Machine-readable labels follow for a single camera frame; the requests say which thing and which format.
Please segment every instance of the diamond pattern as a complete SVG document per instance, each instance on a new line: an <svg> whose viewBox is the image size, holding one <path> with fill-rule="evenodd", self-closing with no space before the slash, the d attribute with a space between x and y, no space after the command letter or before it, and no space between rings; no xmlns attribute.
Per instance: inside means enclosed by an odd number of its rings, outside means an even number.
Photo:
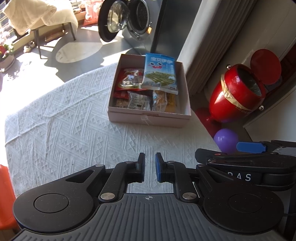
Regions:
<svg viewBox="0 0 296 241"><path fill-rule="evenodd" d="M108 98L116 64L66 82L9 116L5 123L9 172L16 196L33 187L102 163L136 161L146 154L145 182L128 192L172 192L156 181L154 157L178 160L194 167L197 148L218 150L192 112L184 128L111 123Z"/></svg>

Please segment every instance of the purple ball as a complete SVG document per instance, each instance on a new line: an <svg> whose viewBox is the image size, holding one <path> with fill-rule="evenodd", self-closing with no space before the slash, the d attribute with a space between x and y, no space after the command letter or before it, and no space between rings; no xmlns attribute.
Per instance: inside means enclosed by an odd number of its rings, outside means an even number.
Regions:
<svg viewBox="0 0 296 241"><path fill-rule="evenodd" d="M214 141L222 152L232 154L237 150L239 136L234 131L224 128L215 134Z"/></svg>

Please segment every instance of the washing machine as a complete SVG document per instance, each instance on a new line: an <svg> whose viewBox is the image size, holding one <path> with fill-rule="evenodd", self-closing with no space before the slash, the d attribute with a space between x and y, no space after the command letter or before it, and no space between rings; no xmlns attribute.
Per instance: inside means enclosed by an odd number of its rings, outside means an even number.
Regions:
<svg viewBox="0 0 296 241"><path fill-rule="evenodd" d="M141 55L178 58L201 0L104 0L98 27L105 42L122 30L124 39Z"/></svg>

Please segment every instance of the washing machine door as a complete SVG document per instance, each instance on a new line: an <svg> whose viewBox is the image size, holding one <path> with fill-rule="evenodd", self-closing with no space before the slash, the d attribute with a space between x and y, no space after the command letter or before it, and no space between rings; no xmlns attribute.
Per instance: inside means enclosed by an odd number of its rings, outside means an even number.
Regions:
<svg viewBox="0 0 296 241"><path fill-rule="evenodd" d="M113 40L128 22L129 9L126 0L104 0L101 4L98 28L101 39L105 42Z"/></svg>

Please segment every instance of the silver screw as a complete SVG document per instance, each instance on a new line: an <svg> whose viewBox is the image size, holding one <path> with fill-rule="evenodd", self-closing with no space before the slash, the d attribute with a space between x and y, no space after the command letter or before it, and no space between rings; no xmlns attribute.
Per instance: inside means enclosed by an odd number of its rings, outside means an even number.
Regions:
<svg viewBox="0 0 296 241"><path fill-rule="evenodd" d="M192 199L195 199L197 196L193 192L186 192L186 193L183 193L182 197L187 200L192 200Z"/></svg>
<svg viewBox="0 0 296 241"><path fill-rule="evenodd" d="M115 198L115 195L112 192L105 192L101 195L101 198L104 200L111 200Z"/></svg>

